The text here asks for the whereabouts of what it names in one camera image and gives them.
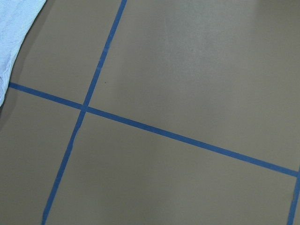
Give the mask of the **light blue striped shirt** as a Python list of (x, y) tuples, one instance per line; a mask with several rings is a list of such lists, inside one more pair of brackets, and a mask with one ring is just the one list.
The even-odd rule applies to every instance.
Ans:
[(2, 0), (0, 2), (1, 105), (21, 45), (44, 4), (44, 0)]

